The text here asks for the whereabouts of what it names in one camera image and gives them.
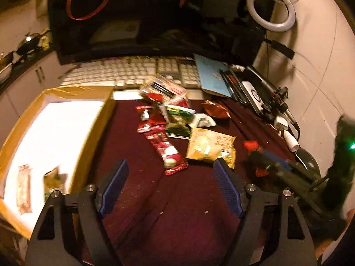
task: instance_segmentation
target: metal screw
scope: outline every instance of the metal screw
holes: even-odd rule
[[[256,186],[255,184],[249,184],[246,186],[246,189],[248,189],[249,191],[255,191],[256,190]]]
[[[59,190],[55,190],[53,191],[50,195],[53,197],[53,198],[57,198],[60,194],[60,191]]]
[[[95,188],[96,188],[96,186],[94,184],[89,184],[86,186],[86,191],[91,192],[91,191],[94,191]]]
[[[290,197],[292,195],[292,192],[289,189],[285,189],[282,191],[282,193],[286,196],[286,197]]]

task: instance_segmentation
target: blue notebook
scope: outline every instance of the blue notebook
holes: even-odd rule
[[[228,67],[222,62],[197,54],[194,54],[194,58],[202,90],[212,95],[231,97],[220,74],[220,70],[227,71]]]

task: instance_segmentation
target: black mouse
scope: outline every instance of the black mouse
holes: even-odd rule
[[[308,151],[299,148],[296,151],[296,158],[308,171],[313,171],[321,175],[317,161]]]

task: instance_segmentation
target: table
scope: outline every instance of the table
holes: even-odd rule
[[[240,177],[247,182],[255,177],[243,164],[247,158],[245,140],[257,140],[280,157],[294,160],[277,131],[251,110],[231,99],[219,98],[217,102],[230,109],[231,119],[216,121],[218,125],[211,129],[237,137],[235,172]],[[90,182],[97,182],[123,158],[130,167],[113,212],[103,220],[111,242],[125,266],[219,265],[240,220],[225,204],[211,164],[191,160],[184,171],[172,176],[163,173],[162,159],[144,135],[137,133],[135,107],[140,105],[144,101],[117,102],[89,175]],[[192,101],[192,108],[203,112],[201,101]],[[188,141],[171,141],[185,155]],[[262,242],[261,231],[258,245]],[[87,249],[82,258],[90,260]]]

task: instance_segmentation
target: cardboard box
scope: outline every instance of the cardboard box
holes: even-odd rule
[[[114,110],[113,87],[73,86],[43,91],[27,108],[0,150],[0,213],[24,237],[44,206],[43,175],[59,165],[65,192],[85,186],[99,139]],[[16,204],[18,168],[31,168],[32,213]]]

